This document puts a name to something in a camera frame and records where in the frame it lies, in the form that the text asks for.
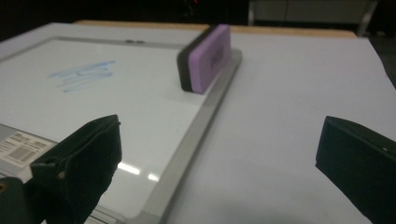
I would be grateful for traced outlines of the barcode label sticker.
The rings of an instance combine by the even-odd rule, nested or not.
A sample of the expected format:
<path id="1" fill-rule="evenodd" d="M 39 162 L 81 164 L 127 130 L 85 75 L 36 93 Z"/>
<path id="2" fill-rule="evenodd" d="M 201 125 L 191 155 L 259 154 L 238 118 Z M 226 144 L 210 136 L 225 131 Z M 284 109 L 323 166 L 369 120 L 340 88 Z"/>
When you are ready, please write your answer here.
<path id="1" fill-rule="evenodd" d="M 23 132 L 15 132 L 0 141 L 0 160 L 25 167 L 54 146 L 50 140 Z"/>

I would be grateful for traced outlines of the purple whiteboard eraser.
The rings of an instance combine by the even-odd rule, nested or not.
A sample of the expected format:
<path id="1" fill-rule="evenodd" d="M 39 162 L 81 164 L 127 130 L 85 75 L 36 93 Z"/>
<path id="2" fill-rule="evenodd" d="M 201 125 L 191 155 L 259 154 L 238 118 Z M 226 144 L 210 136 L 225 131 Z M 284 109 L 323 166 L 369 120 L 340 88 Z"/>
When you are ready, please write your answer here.
<path id="1" fill-rule="evenodd" d="M 177 55 L 181 89 L 204 94 L 230 58 L 230 26 L 217 24 L 208 27 Z"/>

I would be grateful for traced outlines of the silver-framed whiteboard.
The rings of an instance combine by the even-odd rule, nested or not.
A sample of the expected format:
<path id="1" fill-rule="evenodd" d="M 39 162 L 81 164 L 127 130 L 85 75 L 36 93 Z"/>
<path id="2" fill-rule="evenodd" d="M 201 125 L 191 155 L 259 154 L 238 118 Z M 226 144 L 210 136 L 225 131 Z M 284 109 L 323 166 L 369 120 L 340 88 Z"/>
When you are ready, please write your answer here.
<path id="1" fill-rule="evenodd" d="M 0 56 L 0 134 L 60 142 L 83 124 L 120 120 L 122 161 L 88 224 L 160 224 L 242 59 L 203 94 L 183 91 L 181 47 L 53 37 Z"/>

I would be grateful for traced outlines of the white table cover sheet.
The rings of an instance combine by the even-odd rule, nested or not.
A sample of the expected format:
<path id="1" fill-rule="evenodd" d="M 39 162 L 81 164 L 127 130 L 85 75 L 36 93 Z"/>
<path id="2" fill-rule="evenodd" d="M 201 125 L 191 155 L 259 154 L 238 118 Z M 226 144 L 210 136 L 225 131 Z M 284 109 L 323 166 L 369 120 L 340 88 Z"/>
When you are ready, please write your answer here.
<path id="1" fill-rule="evenodd" d="M 53 37 L 177 44 L 194 32 L 53 23 L 0 42 L 0 56 Z M 396 88 L 358 38 L 232 34 L 242 59 L 160 224 L 370 224 L 316 167 L 328 116 L 396 140 Z"/>

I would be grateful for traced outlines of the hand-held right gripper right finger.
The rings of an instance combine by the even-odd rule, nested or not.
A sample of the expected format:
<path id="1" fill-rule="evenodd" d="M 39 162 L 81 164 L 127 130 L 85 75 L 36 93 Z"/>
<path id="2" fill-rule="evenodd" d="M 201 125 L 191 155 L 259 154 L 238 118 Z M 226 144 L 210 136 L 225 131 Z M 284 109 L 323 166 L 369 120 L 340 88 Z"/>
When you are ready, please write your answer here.
<path id="1" fill-rule="evenodd" d="M 326 117 L 316 167 L 373 224 L 396 224 L 396 142 L 359 123 Z"/>

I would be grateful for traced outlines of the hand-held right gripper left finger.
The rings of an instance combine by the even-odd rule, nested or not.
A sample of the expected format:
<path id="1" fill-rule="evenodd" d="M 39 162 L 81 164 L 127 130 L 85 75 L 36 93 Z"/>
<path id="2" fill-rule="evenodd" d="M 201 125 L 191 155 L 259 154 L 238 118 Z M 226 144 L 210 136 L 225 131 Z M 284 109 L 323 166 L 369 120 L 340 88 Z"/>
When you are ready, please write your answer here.
<path id="1" fill-rule="evenodd" d="M 116 115 L 92 120 L 30 164 L 35 224 L 83 224 L 122 158 Z"/>

